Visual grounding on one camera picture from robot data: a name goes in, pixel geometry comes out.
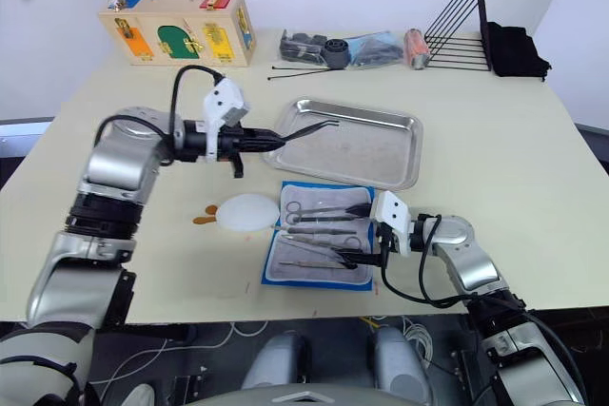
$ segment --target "black cloth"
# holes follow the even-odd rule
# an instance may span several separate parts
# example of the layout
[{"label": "black cloth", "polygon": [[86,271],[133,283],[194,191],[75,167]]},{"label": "black cloth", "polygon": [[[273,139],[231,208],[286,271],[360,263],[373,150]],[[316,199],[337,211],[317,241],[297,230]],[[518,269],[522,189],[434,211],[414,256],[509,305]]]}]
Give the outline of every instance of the black cloth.
[{"label": "black cloth", "polygon": [[499,76],[537,76],[542,80],[552,68],[541,59],[525,28],[503,27],[489,22],[489,47],[493,70]]}]

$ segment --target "stainless steel tray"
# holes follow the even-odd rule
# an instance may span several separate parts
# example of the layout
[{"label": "stainless steel tray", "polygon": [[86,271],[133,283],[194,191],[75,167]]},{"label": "stainless steel tray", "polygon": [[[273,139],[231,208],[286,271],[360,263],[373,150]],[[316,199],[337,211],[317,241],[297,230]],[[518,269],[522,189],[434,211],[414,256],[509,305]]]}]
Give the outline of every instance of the stainless steel tray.
[{"label": "stainless steel tray", "polygon": [[419,177],[422,124],[414,116],[300,99],[275,130],[287,135],[327,119],[340,121],[264,154],[275,168],[333,181],[401,190]]}]

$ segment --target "beige table surface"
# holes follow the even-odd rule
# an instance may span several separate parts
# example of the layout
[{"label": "beige table surface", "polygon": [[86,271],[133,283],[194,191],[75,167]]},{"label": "beige table surface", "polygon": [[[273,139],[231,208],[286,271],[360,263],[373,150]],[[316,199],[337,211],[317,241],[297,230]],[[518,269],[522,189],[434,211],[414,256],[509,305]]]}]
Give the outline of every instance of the beige table surface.
[{"label": "beige table surface", "polygon": [[[547,84],[404,66],[268,82],[279,36],[259,33],[253,65],[226,70],[252,107],[244,126],[272,128],[281,109],[301,96],[414,114],[424,127],[421,172],[412,188],[400,192],[414,214],[442,212],[472,222],[480,245],[530,307],[609,304],[609,180]],[[97,125],[124,106],[168,109],[176,69],[131,67],[118,52],[110,55],[63,104],[2,190],[0,319],[24,318],[29,290],[76,196]],[[179,112],[199,119],[211,81],[191,73]],[[138,275],[128,322],[439,312],[392,295],[378,271],[371,292],[261,285],[270,230],[240,234],[191,220],[208,204],[243,192],[277,200],[283,180],[323,180],[275,170],[258,155],[244,162],[241,180],[231,178],[230,164],[162,169],[126,265]],[[418,293],[419,258],[391,261],[389,277],[407,293]],[[427,283],[435,297],[454,293],[437,259],[428,263]]]}]

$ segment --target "wooden box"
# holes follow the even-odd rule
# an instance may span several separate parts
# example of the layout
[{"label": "wooden box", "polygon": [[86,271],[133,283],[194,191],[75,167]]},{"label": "wooden box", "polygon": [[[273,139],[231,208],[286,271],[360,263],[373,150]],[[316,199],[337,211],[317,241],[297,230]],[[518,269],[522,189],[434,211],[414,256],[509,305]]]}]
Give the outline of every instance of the wooden box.
[{"label": "wooden box", "polygon": [[244,0],[113,0],[99,17],[133,65],[247,67],[256,47]]}]

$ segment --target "white round pad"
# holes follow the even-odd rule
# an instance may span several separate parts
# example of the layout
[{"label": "white round pad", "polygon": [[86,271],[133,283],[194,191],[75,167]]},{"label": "white round pad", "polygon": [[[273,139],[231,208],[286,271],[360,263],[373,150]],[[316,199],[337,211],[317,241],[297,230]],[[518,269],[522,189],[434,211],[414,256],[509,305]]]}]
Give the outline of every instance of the white round pad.
[{"label": "white round pad", "polygon": [[216,213],[216,221],[221,227],[237,232],[269,228],[278,219],[277,204],[259,194],[242,194],[228,199]]}]

